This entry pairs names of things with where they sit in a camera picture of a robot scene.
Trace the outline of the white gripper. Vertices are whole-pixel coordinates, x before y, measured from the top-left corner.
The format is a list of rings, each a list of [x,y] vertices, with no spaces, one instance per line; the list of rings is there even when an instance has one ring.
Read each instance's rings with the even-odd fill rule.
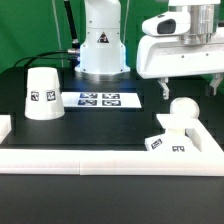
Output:
[[[136,70],[144,79],[159,78],[165,100],[170,95],[167,77],[213,74],[206,94],[215,96],[224,80],[224,31],[202,45],[183,45],[178,36],[145,35],[139,42]]]

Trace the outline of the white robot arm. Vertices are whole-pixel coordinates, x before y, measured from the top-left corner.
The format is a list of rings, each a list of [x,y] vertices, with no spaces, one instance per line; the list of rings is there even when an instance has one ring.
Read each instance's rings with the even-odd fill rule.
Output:
[[[142,23],[136,70],[156,78],[169,97],[170,77],[210,74],[207,94],[224,81],[224,21],[221,0],[167,0],[168,10]],[[119,0],[84,0],[86,39],[76,71],[99,80],[128,72],[126,48],[120,41]]]

